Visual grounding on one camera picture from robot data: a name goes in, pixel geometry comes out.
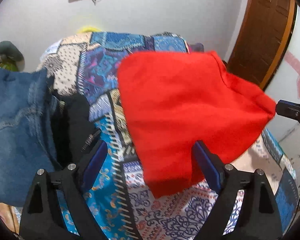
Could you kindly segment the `red fleece pullover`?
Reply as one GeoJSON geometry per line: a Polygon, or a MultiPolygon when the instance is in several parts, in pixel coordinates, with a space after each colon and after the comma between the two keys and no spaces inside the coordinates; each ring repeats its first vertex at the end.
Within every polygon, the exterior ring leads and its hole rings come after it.
{"type": "Polygon", "coordinates": [[[196,141],[230,163],[275,115],[275,101],[229,73],[214,51],[135,53],[121,61],[117,77],[128,132],[155,198],[204,179],[192,153],[196,141]]]}

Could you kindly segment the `black garment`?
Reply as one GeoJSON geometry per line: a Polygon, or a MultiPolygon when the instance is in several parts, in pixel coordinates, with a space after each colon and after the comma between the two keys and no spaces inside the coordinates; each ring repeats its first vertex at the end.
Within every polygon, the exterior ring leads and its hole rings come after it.
{"type": "Polygon", "coordinates": [[[56,103],[51,117],[53,142],[57,162],[65,168],[90,153],[101,131],[89,121],[90,105],[85,96],[79,93],[63,95],[54,88],[51,94],[56,103]]]}

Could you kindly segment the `blue denim jeans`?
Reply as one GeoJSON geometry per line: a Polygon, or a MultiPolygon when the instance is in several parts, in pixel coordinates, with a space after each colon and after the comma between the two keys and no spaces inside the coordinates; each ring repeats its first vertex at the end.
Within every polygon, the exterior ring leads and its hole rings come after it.
{"type": "Polygon", "coordinates": [[[60,170],[51,117],[58,100],[45,68],[32,73],[0,68],[0,203],[22,207],[35,173],[60,170]]]}

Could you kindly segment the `brown wooden door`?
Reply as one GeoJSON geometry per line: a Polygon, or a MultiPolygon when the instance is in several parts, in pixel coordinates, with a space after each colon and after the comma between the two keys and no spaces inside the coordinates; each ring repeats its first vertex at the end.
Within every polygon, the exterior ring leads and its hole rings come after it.
{"type": "Polygon", "coordinates": [[[227,70],[265,90],[288,48],[296,13],[295,0],[248,0],[227,70]]]}

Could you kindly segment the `blue patchwork bedspread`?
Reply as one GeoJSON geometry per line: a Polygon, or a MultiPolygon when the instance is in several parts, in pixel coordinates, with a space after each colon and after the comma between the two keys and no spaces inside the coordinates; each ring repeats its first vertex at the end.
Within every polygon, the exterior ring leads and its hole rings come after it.
{"type": "Polygon", "coordinates": [[[236,160],[224,164],[219,194],[205,178],[181,192],[155,198],[128,132],[117,71],[129,55],[194,51],[179,35],[89,32],[72,35],[44,53],[38,71],[52,89],[79,93],[90,105],[108,154],[87,192],[78,163],[40,169],[20,221],[23,239],[281,239],[298,207],[296,172],[269,130],[236,160]]]}

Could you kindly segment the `yellow object behind bed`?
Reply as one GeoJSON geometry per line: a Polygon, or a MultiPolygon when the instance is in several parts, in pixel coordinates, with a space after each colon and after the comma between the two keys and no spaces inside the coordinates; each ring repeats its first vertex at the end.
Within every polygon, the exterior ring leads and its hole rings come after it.
{"type": "Polygon", "coordinates": [[[81,34],[81,33],[89,33],[89,32],[100,32],[101,30],[98,29],[97,27],[93,27],[93,26],[83,26],[80,29],[78,29],[77,33],[81,34]]]}

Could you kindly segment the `cluttered pile beside bed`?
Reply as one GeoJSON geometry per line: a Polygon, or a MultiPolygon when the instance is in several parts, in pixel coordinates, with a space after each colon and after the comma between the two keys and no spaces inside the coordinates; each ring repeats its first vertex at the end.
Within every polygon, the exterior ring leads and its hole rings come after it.
{"type": "Polygon", "coordinates": [[[25,68],[23,54],[11,41],[0,41],[0,67],[12,71],[23,71],[25,68]]]}

